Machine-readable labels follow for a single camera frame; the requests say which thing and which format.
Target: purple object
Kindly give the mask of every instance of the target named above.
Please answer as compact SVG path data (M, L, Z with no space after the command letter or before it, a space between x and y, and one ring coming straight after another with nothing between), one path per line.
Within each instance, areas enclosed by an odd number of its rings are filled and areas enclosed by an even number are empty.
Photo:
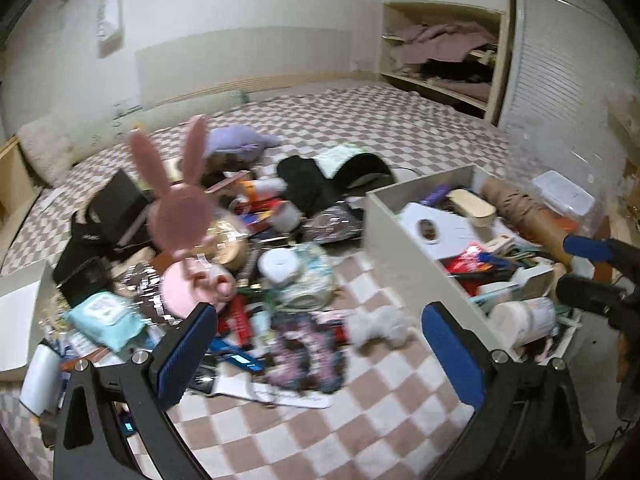
M448 186L447 184L440 184L439 186L436 186L436 189L429 193L426 198L420 200L418 204L427 207L434 207L440 200L446 197L447 193L451 191L451 189L451 186Z
M204 157L211 153L233 153L245 162L255 162L266 148L274 148L279 143L276 136L259 134L244 124L232 124L215 128L207 134Z

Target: brown tube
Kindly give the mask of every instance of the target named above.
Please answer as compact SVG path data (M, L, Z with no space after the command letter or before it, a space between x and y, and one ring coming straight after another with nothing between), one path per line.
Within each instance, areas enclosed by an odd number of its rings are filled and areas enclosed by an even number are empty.
M495 206L500 216L525 236L535 238L558 262L567 268L571 267L571 256L562 248L566 232L556 225L543 205L504 180L492 176L484 181L481 194Z

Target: white fluffy object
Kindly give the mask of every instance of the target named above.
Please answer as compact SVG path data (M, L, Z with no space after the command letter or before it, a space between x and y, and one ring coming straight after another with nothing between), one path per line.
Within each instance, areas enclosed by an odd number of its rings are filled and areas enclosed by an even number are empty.
M406 342L411 326L408 317L391 305L380 306L370 314L354 312L344 324L349 343L356 348L376 338L386 339L391 348L399 348Z

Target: bed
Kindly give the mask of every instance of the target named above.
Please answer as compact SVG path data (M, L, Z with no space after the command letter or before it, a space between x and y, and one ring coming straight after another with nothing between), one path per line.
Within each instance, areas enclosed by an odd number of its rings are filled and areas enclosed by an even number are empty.
M474 163L495 173L505 157L505 139L490 124L386 86L282 96L209 120L212 127L231 123L280 136L280 146L267 150L258 165L263 176L274 174L277 162L289 155L314 156L339 142L359 144L391 167L423 174ZM153 139L169 158L178 155L183 136L184 127L177 126L155 132ZM55 264L68 240L71 214L119 168L132 169L123 144L76 165L54 200L52 190L43 192L0 273L41 258ZM375 269L357 246L333 251L332 263L343 291L335 308L372 310L397 303L392 290L378 285ZM364 352L346 352L347 384L325 410L268 410L256 402L185 394L169 415L212 478L420 477L455 441L472 409L460 402L417 328L399 351L376 343ZM1 387L0 422L32 471L51 478L52 453L18 396L19 384ZM140 438L132 437L130 444L143 473L158 478Z

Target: screw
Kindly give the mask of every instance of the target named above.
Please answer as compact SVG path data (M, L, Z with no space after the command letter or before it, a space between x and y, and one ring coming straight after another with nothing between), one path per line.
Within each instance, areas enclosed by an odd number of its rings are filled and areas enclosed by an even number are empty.
M551 365L554 370L558 371L564 370L566 368L566 363L558 357L551 359Z
M89 366L89 361L87 361L86 359L80 359L77 363L76 366L74 366L74 368L76 370L78 370L79 372L81 372L82 370L86 370L86 368Z
M494 363L503 365L509 360L509 356L504 350L494 350L491 352L491 359Z
M137 365L141 365L147 359L149 359L149 352L145 350L138 350L137 352L134 352L134 354L131 356L131 360L135 362L135 364Z

